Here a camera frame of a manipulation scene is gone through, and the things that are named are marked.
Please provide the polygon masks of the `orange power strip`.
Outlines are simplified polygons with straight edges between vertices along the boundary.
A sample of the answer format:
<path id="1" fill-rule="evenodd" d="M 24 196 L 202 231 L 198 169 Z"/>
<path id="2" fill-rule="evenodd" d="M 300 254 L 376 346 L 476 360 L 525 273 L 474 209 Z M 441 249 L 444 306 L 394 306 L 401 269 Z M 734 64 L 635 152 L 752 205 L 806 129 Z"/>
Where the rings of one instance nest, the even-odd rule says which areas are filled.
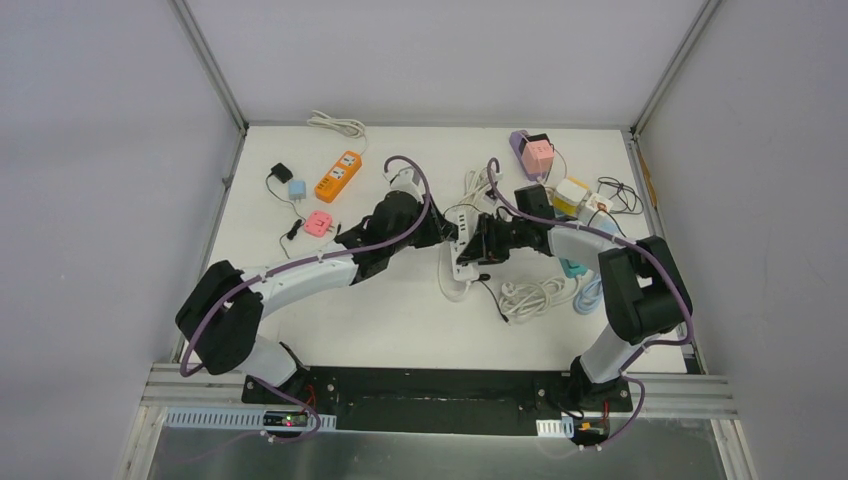
<path id="1" fill-rule="evenodd" d="M 361 166 L 361 155 L 346 151 L 314 187 L 315 197 L 325 203 L 332 203 Z"/>

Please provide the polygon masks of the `pink adapter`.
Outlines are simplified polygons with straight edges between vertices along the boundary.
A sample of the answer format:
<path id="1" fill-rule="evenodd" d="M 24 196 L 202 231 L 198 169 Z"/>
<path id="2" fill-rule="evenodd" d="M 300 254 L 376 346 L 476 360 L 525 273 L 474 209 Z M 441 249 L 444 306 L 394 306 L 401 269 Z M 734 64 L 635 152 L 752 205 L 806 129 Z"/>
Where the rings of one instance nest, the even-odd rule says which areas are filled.
<path id="1" fill-rule="evenodd" d="M 302 229 L 310 236 L 321 238 L 327 235 L 333 226 L 333 217 L 322 210 L 313 211 L 302 225 Z"/>

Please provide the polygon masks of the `light blue charger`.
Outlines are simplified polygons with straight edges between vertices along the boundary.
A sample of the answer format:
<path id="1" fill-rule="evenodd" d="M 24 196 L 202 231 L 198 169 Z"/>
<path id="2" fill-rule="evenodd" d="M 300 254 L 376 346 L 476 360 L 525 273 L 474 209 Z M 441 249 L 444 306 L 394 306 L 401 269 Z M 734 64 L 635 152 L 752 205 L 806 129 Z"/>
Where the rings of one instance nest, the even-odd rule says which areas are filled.
<path id="1" fill-rule="evenodd" d="M 288 198 L 292 202 L 299 202 L 307 197 L 306 184 L 303 180 L 290 180 L 287 183 Z"/>

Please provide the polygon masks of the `black charger with cable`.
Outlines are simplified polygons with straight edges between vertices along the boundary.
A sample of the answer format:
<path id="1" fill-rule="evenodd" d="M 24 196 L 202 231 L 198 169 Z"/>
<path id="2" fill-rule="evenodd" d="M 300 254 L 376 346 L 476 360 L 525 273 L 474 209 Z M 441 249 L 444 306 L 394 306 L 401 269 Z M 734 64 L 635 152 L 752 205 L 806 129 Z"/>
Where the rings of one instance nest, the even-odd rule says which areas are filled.
<path id="1" fill-rule="evenodd" d="M 281 201 L 284 204 L 288 205 L 292 209 L 292 211 L 294 212 L 294 214 L 296 215 L 296 217 L 298 219 L 302 218 L 302 219 L 305 220 L 305 217 L 302 214 L 300 214 L 299 211 L 297 210 L 297 204 L 300 201 L 299 202 L 290 201 L 289 198 L 288 198 L 288 191 L 287 191 L 287 197 L 286 198 L 284 198 L 281 194 L 278 194 L 271 185 L 272 179 L 274 179 L 277 183 L 287 187 L 287 183 L 290 180 L 298 180 L 298 179 L 294 178 L 294 175 L 291 172 L 291 170 L 282 163 L 275 164 L 274 166 L 272 166 L 270 168 L 269 174 L 267 175 L 267 177 L 265 179 L 265 186 L 266 186 L 267 191 L 271 194 L 272 197 L 274 197 L 276 200 Z"/>

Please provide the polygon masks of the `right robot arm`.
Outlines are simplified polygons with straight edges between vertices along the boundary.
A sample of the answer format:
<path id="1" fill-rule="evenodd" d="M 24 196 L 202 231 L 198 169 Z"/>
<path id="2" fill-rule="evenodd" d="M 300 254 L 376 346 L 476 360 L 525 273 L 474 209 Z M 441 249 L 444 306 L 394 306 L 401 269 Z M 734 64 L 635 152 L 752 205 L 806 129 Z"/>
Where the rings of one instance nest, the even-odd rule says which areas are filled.
<path id="1" fill-rule="evenodd" d="M 476 229 L 460 250 L 460 265 L 500 264 L 512 251 L 531 248 L 546 256 L 573 260 L 599 276 L 608 325 L 576 357 L 563 387 L 551 392 L 552 405 L 563 410 L 590 410 L 614 396 L 623 373 L 665 334 L 690 325 L 692 302 L 666 241 L 641 240 L 556 217 L 541 186 L 518 189 L 506 207 L 510 219 L 479 215 Z"/>

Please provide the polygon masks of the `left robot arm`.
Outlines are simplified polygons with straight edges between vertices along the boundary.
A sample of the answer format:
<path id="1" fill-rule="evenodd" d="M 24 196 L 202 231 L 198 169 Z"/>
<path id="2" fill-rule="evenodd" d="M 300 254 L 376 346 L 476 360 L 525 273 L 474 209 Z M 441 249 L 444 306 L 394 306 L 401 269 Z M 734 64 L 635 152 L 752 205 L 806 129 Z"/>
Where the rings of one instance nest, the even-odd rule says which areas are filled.
<path id="1" fill-rule="evenodd" d="M 266 383 L 281 404 L 305 390 L 305 366 L 283 343 L 262 337 L 263 319 L 320 292 L 361 283 L 401 250 L 427 248 L 458 236 L 458 227 L 430 196 L 392 191 L 374 211 L 336 235 L 323 250 L 274 267 L 211 265 L 178 310 L 175 324 L 211 375 L 237 370 Z"/>

